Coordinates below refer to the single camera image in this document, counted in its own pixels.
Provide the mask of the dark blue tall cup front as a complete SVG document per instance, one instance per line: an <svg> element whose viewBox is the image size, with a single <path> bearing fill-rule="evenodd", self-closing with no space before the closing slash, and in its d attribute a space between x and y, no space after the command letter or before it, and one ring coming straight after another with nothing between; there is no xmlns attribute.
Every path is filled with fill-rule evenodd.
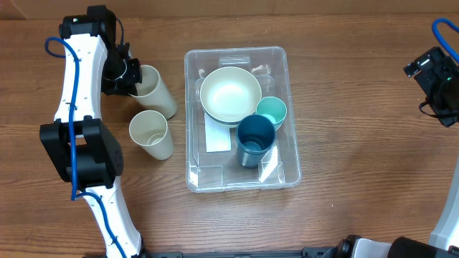
<svg viewBox="0 0 459 258"><path fill-rule="evenodd" d="M247 153L264 153L275 143L276 129L272 122L262 115L249 115L236 128L236 142Z"/></svg>

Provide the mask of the blue bowl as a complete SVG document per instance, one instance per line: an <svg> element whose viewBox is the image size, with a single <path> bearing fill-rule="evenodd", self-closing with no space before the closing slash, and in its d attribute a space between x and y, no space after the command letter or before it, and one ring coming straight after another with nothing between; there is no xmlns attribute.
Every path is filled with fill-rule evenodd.
<svg viewBox="0 0 459 258"><path fill-rule="evenodd" d="M204 113L208 115L214 122L230 128L235 128L243 118L249 115L248 112L238 108L223 108L223 109L205 109Z"/></svg>

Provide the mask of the mint green small cup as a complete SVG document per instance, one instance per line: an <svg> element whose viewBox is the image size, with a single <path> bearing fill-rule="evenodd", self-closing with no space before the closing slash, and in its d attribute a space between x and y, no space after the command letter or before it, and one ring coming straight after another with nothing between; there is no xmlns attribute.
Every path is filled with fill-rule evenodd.
<svg viewBox="0 0 459 258"><path fill-rule="evenodd" d="M273 124L282 123L287 115L286 104L277 97L264 97L257 104L255 113L267 117Z"/></svg>

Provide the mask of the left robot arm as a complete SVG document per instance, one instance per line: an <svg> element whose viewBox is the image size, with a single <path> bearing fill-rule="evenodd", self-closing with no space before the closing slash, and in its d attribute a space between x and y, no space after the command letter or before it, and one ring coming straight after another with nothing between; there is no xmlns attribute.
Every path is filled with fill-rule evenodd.
<svg viewBox="0 0 459 258"><path fill-rule="evenodd" d="M101 95L134 95L141 65L130 45L117 38L122 25L104 5L85 15L66 16L58 42L65 52L62 97L53 123L41 125L39 138L60 178L72 185L71 199L84 199L98 223L107 257L147 257L121 189L121 146L101 116Z"/></svg>

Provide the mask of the cream bowl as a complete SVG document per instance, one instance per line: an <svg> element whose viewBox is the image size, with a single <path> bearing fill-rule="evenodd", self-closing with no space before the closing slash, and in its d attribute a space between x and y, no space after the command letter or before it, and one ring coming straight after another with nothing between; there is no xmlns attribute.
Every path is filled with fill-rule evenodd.
<svg viewBox="0 0 459 258"><path fill-rule="evenodd" d="M260 83L255 76L239 67L223 67L211 72L200 89L203 109L238 108L255 112L262 98Z"/></svg>

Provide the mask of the beige tall cup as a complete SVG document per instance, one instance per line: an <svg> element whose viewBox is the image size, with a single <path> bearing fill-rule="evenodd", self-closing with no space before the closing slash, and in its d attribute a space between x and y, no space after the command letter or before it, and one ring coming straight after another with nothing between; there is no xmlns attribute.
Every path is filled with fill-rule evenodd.
<svg viewBox="0 0 459 258"><path fill-rule="evenodd" d="M177 103L159 71L150 65L141 65L142 82L135 84L137 93L131 94L147 110L160 112L166 119L173 117Z"/></svg>
<svg viewBox="0 0 459 258"><path fill-rule="evenodd" d="M129 134L137 145L157 160L166 160L174 152L167 119L158 111L144 110L134 116Z"/></svg>

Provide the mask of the dark blue tall cup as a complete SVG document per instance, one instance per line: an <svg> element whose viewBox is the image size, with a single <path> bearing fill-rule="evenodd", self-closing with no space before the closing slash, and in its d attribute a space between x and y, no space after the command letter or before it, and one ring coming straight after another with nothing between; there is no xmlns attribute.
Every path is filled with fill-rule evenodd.
<svg viewBox="0 0 459 258"><path fill-rule="evenodd" d="M265 148L262 143L249 140L245 143L238 143L237 160L239 164L245 168L253 168L258 166L268 148Z"/></svg>
<svg viewBox="0 0 459 258"><path fill-rule="evenodd" d="M276 129L272 122L262 115L249 115L236 128L236 142L247 153L264 153L275 143Z"/></svg>

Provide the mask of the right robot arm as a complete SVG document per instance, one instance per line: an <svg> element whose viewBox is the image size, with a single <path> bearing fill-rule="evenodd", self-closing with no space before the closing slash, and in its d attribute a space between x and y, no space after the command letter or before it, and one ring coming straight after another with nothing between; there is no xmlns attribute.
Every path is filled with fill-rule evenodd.
<svg viewBox="0 0 459 258"><path fill-rule="evenodd" d="M449 128L458 123L458 66L439 47L433 47L413 62L404 72L413 77L426 94L419 106L428 105L431 116ZM423 244L406 237L396 239L388 257L457 257L458 256L458 169L455 169L445 208Z"/></svg>

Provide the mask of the beige tall cup front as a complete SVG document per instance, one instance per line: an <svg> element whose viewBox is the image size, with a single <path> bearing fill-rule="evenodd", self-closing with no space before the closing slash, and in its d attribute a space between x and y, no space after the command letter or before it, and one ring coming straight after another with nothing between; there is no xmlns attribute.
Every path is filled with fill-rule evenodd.
<svg viewBox="0 0 459 258"><path fill-rule="evenodd" d="M129 134L137 145L157 160L166 160L174 152L167 119L158 111L144 110L134 116Z"/></svg>

